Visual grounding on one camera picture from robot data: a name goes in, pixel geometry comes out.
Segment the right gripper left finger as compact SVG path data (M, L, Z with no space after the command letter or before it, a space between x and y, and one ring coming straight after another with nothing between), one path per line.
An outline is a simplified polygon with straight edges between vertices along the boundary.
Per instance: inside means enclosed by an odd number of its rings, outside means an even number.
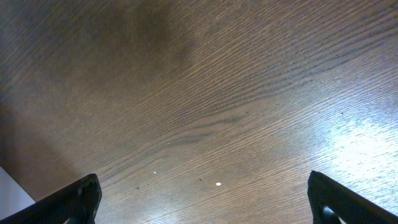
M2 219L1 224L94 224L101 198L98 176L89 174Z

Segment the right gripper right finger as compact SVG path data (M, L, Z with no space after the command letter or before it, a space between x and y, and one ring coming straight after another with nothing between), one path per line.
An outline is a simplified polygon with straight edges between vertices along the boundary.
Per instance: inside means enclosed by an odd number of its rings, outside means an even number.
M397 224L397 216L370 202L321 172L311 171L308 199L313 224Z

